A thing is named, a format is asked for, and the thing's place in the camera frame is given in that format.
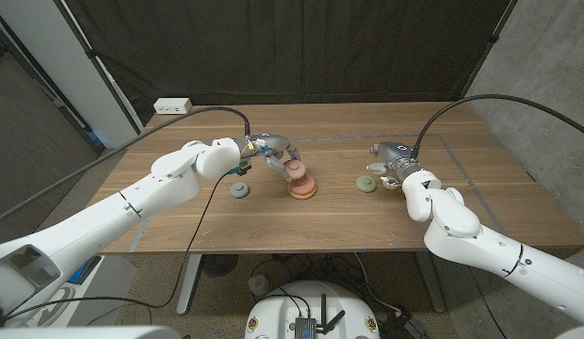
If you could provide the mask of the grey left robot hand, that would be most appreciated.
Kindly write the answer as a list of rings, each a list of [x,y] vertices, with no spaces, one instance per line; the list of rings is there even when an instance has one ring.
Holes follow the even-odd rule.
[[[286,171],[283,156],[288,153],[291,160],[300,160],[300,153],[287,137],[273,134],[256,134],[236,139],[240,150],[237,174],[245,175],[251,169],[251,159],[261,156],[268,169],[280,174],[287,182],[292,176]]]

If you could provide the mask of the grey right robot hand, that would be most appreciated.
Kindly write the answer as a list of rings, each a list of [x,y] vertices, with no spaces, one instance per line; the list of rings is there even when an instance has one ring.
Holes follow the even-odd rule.
[[[370,147],[369,152],[374,157],[380,157],[380,163],[372,163],[366,167],[371,174],[385,176],[393,175],[403,182],[409,175],[422,170],[419,162],[412,158],[413,148],[398,142],[380,142]]]

